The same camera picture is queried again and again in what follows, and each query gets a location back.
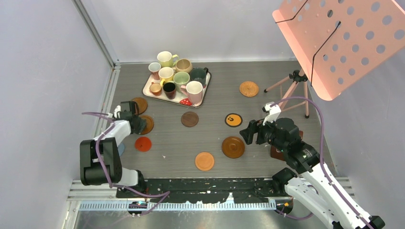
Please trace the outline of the orange black smiley coaster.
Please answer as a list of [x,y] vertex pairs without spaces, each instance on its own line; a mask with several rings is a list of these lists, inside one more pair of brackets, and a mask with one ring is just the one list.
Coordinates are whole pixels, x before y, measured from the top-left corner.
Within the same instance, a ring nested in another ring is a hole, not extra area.
[[229,113],[226,115],[225,119],[225,124],[229,127],[238,127],[242,124],[243,119],[241,115],[236,114],[236,113]]

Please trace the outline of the light orange round coaster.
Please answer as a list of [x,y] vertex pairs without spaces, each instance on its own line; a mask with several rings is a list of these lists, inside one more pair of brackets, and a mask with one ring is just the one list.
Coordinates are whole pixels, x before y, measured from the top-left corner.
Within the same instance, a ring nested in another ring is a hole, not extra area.
[[209,152],[201,152],[195,157],[195,165],[201,171],[211,170],[215,164],[214,156]]

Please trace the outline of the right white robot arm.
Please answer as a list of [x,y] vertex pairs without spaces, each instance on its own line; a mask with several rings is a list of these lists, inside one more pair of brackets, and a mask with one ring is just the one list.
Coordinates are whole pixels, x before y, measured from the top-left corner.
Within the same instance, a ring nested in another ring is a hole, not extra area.
[[272,177],[273,191],[301,202],[329,229],[382,229],[385,222],[361,208],[320,161],[320,154],[302,141],[289,118],[274,122],[252,120],[240,135],[249,145],[269,143],[283,154],[288,167]]

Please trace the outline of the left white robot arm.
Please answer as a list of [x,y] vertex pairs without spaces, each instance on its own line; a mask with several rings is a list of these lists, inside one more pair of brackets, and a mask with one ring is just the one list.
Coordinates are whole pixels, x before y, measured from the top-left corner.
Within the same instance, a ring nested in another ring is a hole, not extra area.
[[126,137],[139,135],[146,128],[147,122],[139,113],[135,101],[121,102],[113,113],[84,112],[110,124],[100,135],[80,143],[80,179],[84,186],[108,184],[126,188],[136,198],[146,193],[143,174],[139,170],[124,168],[118,152],[118,146]]

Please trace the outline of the yellow mug back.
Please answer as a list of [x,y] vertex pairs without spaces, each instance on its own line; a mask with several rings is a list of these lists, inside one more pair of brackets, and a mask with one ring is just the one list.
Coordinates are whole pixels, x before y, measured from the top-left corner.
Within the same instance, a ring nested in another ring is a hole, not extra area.
[[174,67],[179,60],[179,56],[169,51],[162,51],[158,53],[157,60],[161,67]]

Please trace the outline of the dark green mug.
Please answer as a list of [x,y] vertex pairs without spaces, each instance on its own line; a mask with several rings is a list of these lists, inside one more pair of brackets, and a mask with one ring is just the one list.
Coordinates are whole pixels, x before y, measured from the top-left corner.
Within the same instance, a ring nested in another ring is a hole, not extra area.
[[191,81],[198,81],[200,82],[203,87],[206,86],[206,77],[209,69],[204,67],[204,68],[193,68],[189,75],[190,75],[190,80]]

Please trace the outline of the small pink white cup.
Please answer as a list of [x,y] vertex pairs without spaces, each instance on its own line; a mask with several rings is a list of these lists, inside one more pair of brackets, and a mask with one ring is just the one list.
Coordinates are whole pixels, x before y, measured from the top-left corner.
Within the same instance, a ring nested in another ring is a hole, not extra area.
[[148,70],[150,71],[150,75],[154,80],[160,80],[159,71],[161,69],[161,64],[159,62],[152,62],[148,66]]

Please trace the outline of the yellow mug middle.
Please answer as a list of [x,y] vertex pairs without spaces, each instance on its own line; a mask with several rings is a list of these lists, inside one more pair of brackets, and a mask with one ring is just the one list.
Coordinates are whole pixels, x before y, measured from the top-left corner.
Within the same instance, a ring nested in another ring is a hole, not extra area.
[[165,83],[172,81],[175,71],[171,67],[163,67],[159,70],[158,76],[160,78],[160,86],[163,87]]

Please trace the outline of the cream serving tray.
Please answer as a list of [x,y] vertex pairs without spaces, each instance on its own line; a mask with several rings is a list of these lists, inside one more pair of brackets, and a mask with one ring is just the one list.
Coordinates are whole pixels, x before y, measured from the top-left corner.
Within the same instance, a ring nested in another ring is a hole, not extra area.
[[149,88],[150,88],[150,86],[152,84],[160,83],[160,82],[154,80],[152,75],[150,75],[148,77],[147,81],[145,82],[145,85],[143,86],[143,89],[142,89],[142,93],[143,93],[143,95],[145,97],[152,98],[152,99],[155,99],[155,100],[168,102],[168,103],[171,103],[171,104],[176,104],[176,105],[181,105],[181,106],[186,106],[186,107],[191,107],[191,108],[199,108],[204,102],[205,94],[206,94],[206,91],[208,89],[208,85],[210,83],[211,78],[212,78],[212,74],[208,71],[208,73],[206,75],[207,85],[202,91],[202,94],[203,94],[202,100],[197,104],[192,104],[189,101],[187,95],[185,95],[185,94],[183,94],[181,92],[176,92],[175,97],[173,99],[169,99],[162,90],[161,90],[160,95],[154,95]]

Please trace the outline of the dark brown ridged coaster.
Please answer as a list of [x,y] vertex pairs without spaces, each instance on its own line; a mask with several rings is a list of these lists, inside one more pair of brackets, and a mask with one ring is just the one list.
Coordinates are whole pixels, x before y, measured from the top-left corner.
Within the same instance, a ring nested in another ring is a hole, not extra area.
[[222,142],[222,152],[228,158],[239,158],[245,152],[245,144],[239,137],[227,137]]

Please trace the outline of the brown ridged wooden coaster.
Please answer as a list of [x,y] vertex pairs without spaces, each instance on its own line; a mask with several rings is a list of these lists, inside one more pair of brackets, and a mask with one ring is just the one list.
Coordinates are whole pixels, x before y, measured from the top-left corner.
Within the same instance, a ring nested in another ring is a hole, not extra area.
[[153,130],[154,127],[153,118],[149,115],[141,115],[140,118],[146,121],[146,127],[141,132],[141,135],[146,135]]

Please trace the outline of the dark walnut round coaster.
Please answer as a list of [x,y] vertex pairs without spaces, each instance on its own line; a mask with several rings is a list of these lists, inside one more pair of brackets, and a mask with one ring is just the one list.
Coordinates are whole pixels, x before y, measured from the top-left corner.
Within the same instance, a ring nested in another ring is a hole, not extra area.
[[194,127],[198,124],[199,122],[199,117],[195,112],[185,112],[181,116],[181,123],[185,127]]

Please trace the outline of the pink perforated music stand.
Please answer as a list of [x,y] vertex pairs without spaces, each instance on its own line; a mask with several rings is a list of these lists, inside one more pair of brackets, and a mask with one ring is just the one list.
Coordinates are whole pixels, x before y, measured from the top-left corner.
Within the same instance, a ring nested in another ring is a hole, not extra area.
[[272,16],[326,101],[405,46],[405,11],[394,0],[285,0]]

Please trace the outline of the woven rattan coaster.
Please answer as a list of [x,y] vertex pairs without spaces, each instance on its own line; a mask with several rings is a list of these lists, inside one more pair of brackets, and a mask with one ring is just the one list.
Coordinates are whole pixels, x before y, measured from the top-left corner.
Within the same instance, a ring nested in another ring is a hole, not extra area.
[[259,87],[255,82],[245,81],[240,84],[239,91],[246,97],[254,97],[259,92]]

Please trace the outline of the yellow mug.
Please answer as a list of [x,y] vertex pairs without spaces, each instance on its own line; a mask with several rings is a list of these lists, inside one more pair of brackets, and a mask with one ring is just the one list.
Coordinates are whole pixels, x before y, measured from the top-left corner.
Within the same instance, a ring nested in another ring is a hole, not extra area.
[[179,56],[169,51],[162,51],[158,53],[157,60],[161,67],[174,67],[179,60]]
[[158,76],[160,78],[160,86],[163,87],[165,83],[172,81],[175,71],[171,67],[163,67],[159,70]]

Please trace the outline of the beige brown cup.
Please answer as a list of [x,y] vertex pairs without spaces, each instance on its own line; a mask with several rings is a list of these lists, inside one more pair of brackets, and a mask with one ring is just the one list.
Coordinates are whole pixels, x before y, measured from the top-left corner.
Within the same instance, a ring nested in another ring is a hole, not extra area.
[[189,73],[193,69],[193,65],[188,59],[179,59],[175,65],[174,70],[176,72],[186,72]]

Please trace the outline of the small orange cup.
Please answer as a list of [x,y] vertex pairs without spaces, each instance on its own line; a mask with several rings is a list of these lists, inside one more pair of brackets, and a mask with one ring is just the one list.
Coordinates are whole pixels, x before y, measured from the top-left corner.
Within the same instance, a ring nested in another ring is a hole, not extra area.
[[149,91],[154,95],[154,96],[160,96],[161,92],[162,92],[162,87],[160,85],[160,83],[155,83],[152,82],[150,87],[149,87]]

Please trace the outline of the red apple smiley coaster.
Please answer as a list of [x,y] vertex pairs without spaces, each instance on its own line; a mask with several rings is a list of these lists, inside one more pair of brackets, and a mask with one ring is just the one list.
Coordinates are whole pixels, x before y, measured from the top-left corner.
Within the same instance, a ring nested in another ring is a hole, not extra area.
[[148,152],[152,147],[152,142],[148,137],[139,137],[135,141],[134,147],[140,152]]

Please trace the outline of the light green cup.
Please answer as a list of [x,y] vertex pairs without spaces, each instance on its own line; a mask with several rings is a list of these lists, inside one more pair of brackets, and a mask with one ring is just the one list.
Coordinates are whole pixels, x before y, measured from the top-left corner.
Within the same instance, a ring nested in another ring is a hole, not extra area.
[[187,85],[190,75],[187,72],[177,72],[174,74],[173,81],[176,84],[176,90],[181,93],[181,87]]

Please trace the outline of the pink white mug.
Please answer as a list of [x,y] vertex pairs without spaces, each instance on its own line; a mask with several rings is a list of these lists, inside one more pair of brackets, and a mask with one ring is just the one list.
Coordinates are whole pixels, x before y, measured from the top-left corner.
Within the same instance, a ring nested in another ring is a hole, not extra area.
[[180,90],[193,105],[197,105],[203,100],[203,85],[199,81],[190,81],[186,85],[182,85]]

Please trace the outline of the dark maroon cup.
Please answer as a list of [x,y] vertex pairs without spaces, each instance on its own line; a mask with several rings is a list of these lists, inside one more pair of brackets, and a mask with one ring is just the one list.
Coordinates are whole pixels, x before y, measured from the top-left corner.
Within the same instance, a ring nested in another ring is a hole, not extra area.
[[172,100],[176,96],[176,84],[173,82],[167,82],[163,84],[163,90],[168,99]]

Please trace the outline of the brown leather holder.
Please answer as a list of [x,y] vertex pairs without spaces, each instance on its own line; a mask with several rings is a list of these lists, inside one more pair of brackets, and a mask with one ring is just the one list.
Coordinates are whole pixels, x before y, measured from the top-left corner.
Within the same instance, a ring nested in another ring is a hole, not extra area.
[[299,151],[303,146],[303,131],[286,129],[276,130],[269,139],[270,156],[285,161],[285,155]]

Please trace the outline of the blue round coaster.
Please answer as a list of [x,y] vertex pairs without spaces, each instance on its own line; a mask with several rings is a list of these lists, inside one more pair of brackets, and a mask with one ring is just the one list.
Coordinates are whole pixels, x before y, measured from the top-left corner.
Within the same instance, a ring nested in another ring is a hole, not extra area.
[[124,152],[125,152],[125,145],[124,145],[124,143],[120,143],[118,145],[118,154],[119,154],[119,156],[122,156]]

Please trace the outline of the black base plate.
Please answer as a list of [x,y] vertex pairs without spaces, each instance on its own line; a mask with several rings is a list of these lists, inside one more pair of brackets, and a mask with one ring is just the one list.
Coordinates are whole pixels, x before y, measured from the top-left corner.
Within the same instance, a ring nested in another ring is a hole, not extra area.
[[169,191],[164,203],[224,203],[233,197],[235,203],[265,203],[273,198],[291,204],[292,197],[273,187],[271,178],[154,178],[147,179],[137,191],[149,195]]

